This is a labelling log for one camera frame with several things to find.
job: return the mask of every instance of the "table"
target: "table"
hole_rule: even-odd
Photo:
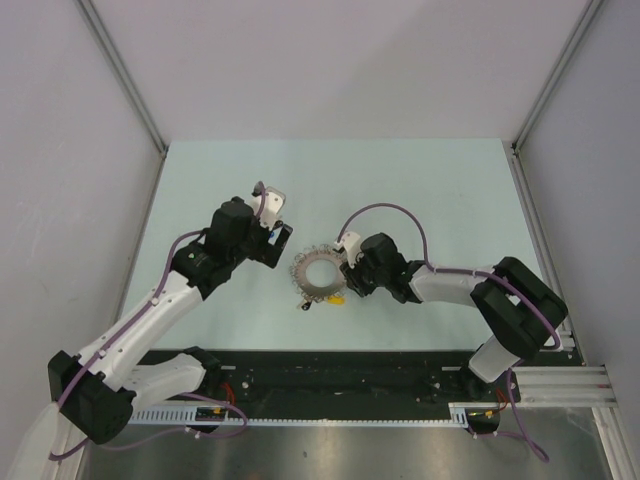
[[[175,325],[157,348],[273,350],[476,349],[490,330],[473,308],[401,305],[384,291],[342,306],[296,307],[289,266],[312,245],[331,243],[346,218],[392,202],[423,223],[432,262],[479,267],[516,256],[539,273],[498,139],[217,141],[171,144],[128,290],[125,311],[153,287],[180,234],[208,226],[233,196],[249,199],[258,180],[287,195],[294,228],[275,270],[245,262],[231,280]],[[400,212],[375,210],[351,227],[389,234],[407,259],[420,236]]]

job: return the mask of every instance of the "metal gear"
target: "metal gear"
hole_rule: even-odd
[[[313,285],[307,278],[307,268],[317,260],[327,260],[336,267],[336,277],[331,284],[325,287]],[[307,302],[322,302],[333,296],[340,296],[342,289],[346,285],[346,280],[340,272],[340,265],[346,261],[346,257],[334,251],[329,245],[315,245],[305,249],[304,252],[296,255],[293,265],[289,268],[289,273],[293,278],[294,285]]]

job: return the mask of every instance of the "enclosure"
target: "enclosure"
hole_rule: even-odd
[[[637,478],[636,2],[12,0],[3,13],[2,474],[51,399],[49,359],[100,337],[157,284],[176,237],[263,181],[293,227],[277,267],[243,264],[143,358],[197,345],[246,371],[229,382],[251,428],[92,445],[43,478]],[[255,367],[347,366],[369,385],[384,369],[446,372],[491,337],[475,309],[387,292],[299,308],[290,267],[376,202],[419,218],[438,268],[517,257],[566,301],[562,347],[515,369],[550,464],[519,440],[474,441],[469,409],[486,401],[420,421],[413,393],[378,407],[283,396],[269,421],[251,410]],[[423,260],[397,211],[350,228]],[[114,444],[198,405],[157,405]],[[499,431],[518,431],[511,409]]]

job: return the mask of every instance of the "purple cable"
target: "purple cable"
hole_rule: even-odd
[[[420,237],[422,237],[422,249],[423,249],[423,255],[424,255],[424,264],[429,269],[429,271],[434,272],[434,273],[453,273],[453,274],[480,276],[480,277],[488,278],[488,279],[492,280],[495,283],[498,283],[499,285],[501,285],[504,288],[506,288],[507,290],[509,290],[509,292],[511,292],[513,295],[518,297],[518,299],[520,299],[520,301],[522,303],[524,303],[527,306],[527,308],[529,308],[529,310],[531,310],[533,312],[533,314],[538,318],[538,320],[540,320],[540,322],[542,323],[542,325],[544,325],[544,328],[547,330],[547,332],[549,332],[549,335],[551,335],[551,338],[553,338],[553,346],[549,347],[549,348],[544,348],[544,349],[545,350],[555,350],[557,348],[560,348],[560,346],[561,346],[560,337],[558,336],[556,330],[553,328],[553,325],[551,325],[549,323],[549,320],[547,320],[545,318],[545,316],[542,314],[542,312],[540,310],[538,310],[538,308],[533,303],[531,303],[531,301],[524,294],[522,294],[517,288],[515,288],[513,285],[511,285],[504,278],[500,278],[500,277],[498,277],[497,275],[495,275],[493,273],[483,272],[483,271],[474,271],[474,270],[469,270],[469,269],[466,269],[466,268],[444,268],[444,267],[440,268],[440,267],[434,267],[431,264],[431,262],[429,261],[429,249],[428,249],[428,244],[427,244],[427,235],[424,232],[424,228],[422,228],[422,224],[420,223],[420,221],[417,219],[417,217],[413,213],[411,213],[406,208],[401,207],[400,205],[396,205],[395,203],[373,203],[371,205],[367,205],[366,207],[361,208],[360,210],[355,212],[353,215],[351,215],[347,219],[347,221],[344,223],[344,225],[342,226],[342,229],[340,230],[340,234],[338,235],[338,241],[345,234],[345,232],[347,231],[347,227],[353,221],[354,218],[356,218],[361,213],[366,212],[367,210],[372,210],[374,208],[379,208],[379,207],[387,207],[387,208],[393,208],[395,210],[399,210],[402,213],[406,214],[409,218],[411,218],[411,220],[413,220],[413,223],[415,223],[416,227],[418,227],[418,230],[420,231]]]
[[[262,215],[262,212],[264,211],[264,206],[267,203],[267,190],[264,188],[264,183],[262,183],[262,180],[259,181],[256,185],[260,189],[260,206],[258,207],[258,211],[256,212],[256,218],[259,219],[260,215]]]
[[[265,189],[264,183],[262,181],[259,181],[257,185],[260,188],[261,200],[260,200],[260,207],[258,208],[258,211],[256,213],[256,217],[260,218],[260,215],[262,214],[262,212],[264,210],[264,206],[266,204],[267,194],[266,194],[266,189]],[[151,301],[153,299],[157,299],[162,294],[162,291],[164,290],[164,287],[167,284],[167,279],[169,278],[169,273],[171,272],[171,260],[173,259],[173,255],[175,254],[175,251],[178,248],[178,245],[180,244],[180,242],[182,242],[183,240],[185,240],[185,239],[187,239],[189,237],[194,237],[196,235],[200,235],[201,233],[202,233],[201,230],[195,230],[193,232],[188,232],[188,233],[185,233],[183,235],[180,235],[178,238],[176,238],[176,240],[171,245],[171,248],[169,249],[169,255],[167,256],[167,262],[165,263],[164,271],[162,272],[162,277],[160,278],[160,282],[158,283],[158,287],[156,288],[155,293],[151,297],[151,300],[149,300],[147,303],[145,303],[142,306],[142,308],[138,312],[136,312],[136,314],[133,317],[131,317],[131,319],[127,323],[125,323],[109,340],[107,340],[104,343],[104,345],[102,345],[102,347],[100,347],[100,349],[98,351],[96,351],[89,358],[89,360],[87,360],[87,362],[82,366],[82,368],[78,371],[78,373],[71,379],[69,384],[66,386],[66,388],[64,389],[64,391],[60,395],[60,398],[58,399],[58,402],[57,402],[58,403],[58,408],[62,408],[62,406],[68,400],[69,395],[71,394],[73,389],[78,385],[78,382],[80,382],[80,379],[98,361],[98,359],[100,358],[99,351],[100,350],[105,350],[106,351],[115,342],[117,342],[122,337],[122,335],[124,335],[138,320],[140,320],[140,318],[142,318],[142,316],[145,313],[147,313],[147,311],[149,311],[149,309],[153,306]],[[203,400],[203,399],[205,401],[211,401],[211,402],[216,403],[215,400],[207,399],[206,397],[201,397],[200,398],[200,400]],[[237,435],[238,433],[240,433],[242,430],[244,430],[247,427],[248,420],[247,420],[247,417],[244,415],[244,413],[240,409],[234,407],[233,405],[229,405],[229,407],[230,407],[230,410],[233,410],[236,413],[238,413],[244,420],[244,424],[243,424],[242,429],[240,431],[238,431],[237,433],[233,433],[232,432],[233,435]],[[219,437],[215,437],[214,436],[212,438],[225,438],[225,437],[224,436],[219,436]],[[78,445],[73,447],[71,450],[69,450],[69,451],[67,451],[65,453],[62,453],[60,455],[56,455],[54,453],[49,453],[49,460],[52,460],[52,461],[65,460],[66,458],[69,458],[71,455],[73,455],[78,450],[83,448],[88,443],[88,441],[89,441],[89,439],[85,438],[82,442],[80,442]]]
[[[56,455],[55,453],[49,452],[49,460],[51,460],[52,462],[61,462],[62,460],[66,460],[71,455],[76,453],[78,450],[81,450],[82,448],[86,447],[87,443],[89,443],[88,437],[82,440],[78,445],[73,447],[71,450],[61,453],[60,455]]]
[[[175,251],[178,248],[178,245],[180,244],[180,242],[182,242],[183,240],[185,240],[185,239],[187,239],[189,237],[193,237],[193,236],[199,235],[200,233],[201,233],[201,230],[195,230],[193,232],[185,233],[184,235],[180,235],[173,242],[173,244],[171,245],[171,248],[169,249],[169,255],[167,257],[167,262],[165,264],[164,271],[162,273],[162,277],[160,278],[160,283],[158,283],[158,287],[156,288],[155,293],[151,297],[152,300],[154,298],[158,298],[162,294],[162,290],[164,289],[165,285],[167,284],[167,279],[169,278],[169,273],[171,272],[171,260],[173,259],[173,255],[175,254]],[[151,300],[148,301],[147,303],[145,303],[143,305],[143,307],[138,312],[136,312],[136,314],[133,317],[131,317],[131,319],[127,323],[125,323],[109,340],[107,340],[104,343],[104,345],[102,345],[102,347],[100,347],[98,349],[97,352],[95,352],[89,358],[87,363],[85,363],[82,366],[82,368],[78,371],[78,373],[76,373],[76,375],[71,379],[71,381],[69,382],[67,387],[62,392],[62,395],[60,395],[60,398],[58,399],[58,402],[57,402],[58,403],[58,408],[62,408],[62,406],[68,400],[69,395],[71,394],[73,389],[78,385],[78,382],[80,382],[80,379],[84,376],[85,373],[87,373],[89,371],[89,369],[93,366],[93,364],[98,361],[98,359],[100,358],[99,351],[100,350],[107,350],[115,342],[117,342],[118,339],[120,339],[122,337],[122,335],[124,335],[127,332],[127,330],[129,330],[138,320],[140,320],[140,318],[142,318],[142,316],[145,313],[147,313],[147,311],[152,306],[153,306],[153,304],[151,303]],[[57,455],[55,453],[50,453],[49,454],[49,460],[52,460],[52,461],[65,460],[66,458],[69,458],[71,455],[73,455],[78,450],[83,448],[87,444],[88,441],[89,441],[89,439],[85,438],[82,442],[80,442],[78,445],[73,447],[71,450],[69,450],[67,452],[64,452],[64,453],[62,453],[60,455]]]
[[[228,402],[220,402],[218,400],[214,400],[212,398],[208,398],[205,397],[203,395],[198,395],[197,393],[183,393],[182,394],[183,397],[189,397],[189,398],[193,398],[195,400],[201,400],[203,402],[207,402],[207,403],[213,403],[214,405],[220,405],[221,407],[224,407],[228,410],[231,410],[232,412],[237,413],[240,418],[242,419],[242,425],[235,429],[232,430],[231,432],[225,432],[225,433],[204,433],[204,432],[197,432],[196,434],[199,434],[200,436],[206,437],[206,438],[231,438],[231,437],[235,437],[237,435],[240,435],[242,432],[244,432],[247,427],[249,426],[249,419],[247,418],[247,416],[245,415],[245,413],[240,410],[238,407],[231,405]],[[186,432],[185,427],[175,427],[175,428],[169,428],[167,430],[163,430],[161,432],[156,433],[155,435],[151,435],[150,437],[147,437],[143,440],[139,440],[137,442],[134,443],[130,443],[129,445],[121,445],[121,446],[117,446],[117,447],[110,447],[107,445],[102,445],[101,448],[105,449],[105,450],[109,450],[110,452],[123,452],[126,450],[131,450],[134,448],[137,448],[141,445],[144,445],[147,442],[150,442],[152,440],[155,440],[156,438],[159,437],[163,437],[165,435],[169,435],[169,434],[173,434],[173,433],[178,433],[178,432]]]
[[[514,367],[517,367],[521,363],[522,363],[522,360],[517,362],[514,365]],[[507,377],[506,377],[507,395],[509,397],[509,402],[511,403],[511,410],[513,411],[513,416],[516,419],[516,423],[518,424],[518,428],[520,429],[521,433],[495,432],[495,433],[480,433],[480,434],[478,434],[478,433],[473,431],[473,428],[471,428],[471,426],[469,426],[469,433],[472,433],[474,435],[474,437],[478,437],[478,438],[508,437],[508,438],[515,438],[517,440],[524,440],[525,442],[527,442],[527,445],[529,445],[529,448],[531,448],[533,453],[535,453],[536,457],[538,457],[544,463],[549,463],[549,461],[550,461],[549,455],[547,454],[547,452],[544,451],[544,449],[540,445],[538,445],[536,442],[534,442],[531,439],[531,436],[529,435],[529,432],[527,432],[526,428],[524,427],[524,423],[522,422],[522,419],[520,418],[520,413],[518,412],[518,408],[516,407],[515,398],[513,398],[513,391],[509,388],[509,386],[511,385],[511,377],[512,377],[512,375],[513,375],[513,370],[510,368],[509,370],[507,370]]]

